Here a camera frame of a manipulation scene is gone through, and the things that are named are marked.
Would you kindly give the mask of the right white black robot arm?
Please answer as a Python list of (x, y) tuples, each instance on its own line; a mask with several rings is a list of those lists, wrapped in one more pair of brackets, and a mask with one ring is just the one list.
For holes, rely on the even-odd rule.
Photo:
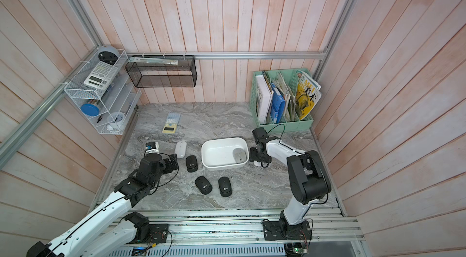
[(312, 206), (323, 205), (331, 193), (331, 180), (320, 154), (316, 150), (303, 151), (284, 144), (262, 127), (252, 131), (256, 146), (250, 148), (250, 161), (266, 168), (273, 159), (288, 168), (292, 198), (280, 212), (278, 221), (264, 219), (264, 238), (267, 241), (312, 239), (313, 225), (305, 217)]

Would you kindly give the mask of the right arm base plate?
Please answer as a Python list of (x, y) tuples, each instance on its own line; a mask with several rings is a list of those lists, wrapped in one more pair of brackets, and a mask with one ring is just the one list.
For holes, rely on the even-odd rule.
[(262, 221), (264, 239), (266, 241), (281, 241), (281, 240), (304, 240), (310, 241), (313, 239), (312, 229), (308, 221), (304, 221), (298, 225), (288, 225), (284, 220), (270, 221), (264, 219)]

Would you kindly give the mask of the black ribbed mouse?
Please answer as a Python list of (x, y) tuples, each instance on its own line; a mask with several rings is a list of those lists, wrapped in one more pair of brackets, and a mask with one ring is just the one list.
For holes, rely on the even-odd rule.
[(199, 169), (199, 164), (196, 156), (191, 155), (186, 158), (186, 169), (188, 173), (196, 172)]

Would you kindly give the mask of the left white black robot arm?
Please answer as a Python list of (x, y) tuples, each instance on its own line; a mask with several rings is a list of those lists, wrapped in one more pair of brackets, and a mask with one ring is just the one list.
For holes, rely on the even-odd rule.
[(92, 212), (71, 229), (28, 251), (29, 257), (104, 257), (124, 244), (147, 244), (150, 248), (167, 241), (168, 225), (154, 225), (141, 213), (132, 212), (143, 198), (155, 193), (160, 178), (179, 169), (176, 154), (149, 153), (125, 180)]

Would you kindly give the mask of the grey white mouse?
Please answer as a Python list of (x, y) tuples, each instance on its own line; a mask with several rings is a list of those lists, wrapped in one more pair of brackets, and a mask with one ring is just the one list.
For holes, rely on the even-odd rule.
[(248, 161), (246, 152), (242, 148), (236, 148), (233, 150), (233, 158), (236, 163), (245, 163)]

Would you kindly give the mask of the white computer mouse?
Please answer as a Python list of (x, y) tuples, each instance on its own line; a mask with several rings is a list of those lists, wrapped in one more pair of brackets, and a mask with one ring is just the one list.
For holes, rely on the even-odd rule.
[(184, 159), (186, 156), (186, 148), (187, 142), (186, 141), (179, 141), (175, 146), (175, 154), (177, 155), (178, 159)]

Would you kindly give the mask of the white plastic storage box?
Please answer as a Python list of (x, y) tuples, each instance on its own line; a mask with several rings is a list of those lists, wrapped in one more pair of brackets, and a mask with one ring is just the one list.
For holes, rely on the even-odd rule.
[(236, 163), (233, 158), (233, 150), (236, 148), (245, 150), (249, 161), (249, 149), (245, 139), (232, 137), (209, 140), (201, 146), (202, 164), (206, 169), (211, 171), (244, 167), (248, 161), (245, 163)]

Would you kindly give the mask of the black mouse with logo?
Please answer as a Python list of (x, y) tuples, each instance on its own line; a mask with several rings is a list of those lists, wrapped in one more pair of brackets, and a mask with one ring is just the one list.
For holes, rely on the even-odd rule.
[(233, 188), (228, 177), (224, 176), (218, 180), (218, 186), (222, 197), (230, 197), (233, 193)]

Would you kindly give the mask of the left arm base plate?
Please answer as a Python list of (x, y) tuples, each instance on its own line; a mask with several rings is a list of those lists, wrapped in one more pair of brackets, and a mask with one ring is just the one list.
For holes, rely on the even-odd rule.
[(141, 243), (160, 244), (166, 243), (169, 224), (149, 224), (143, 226)]

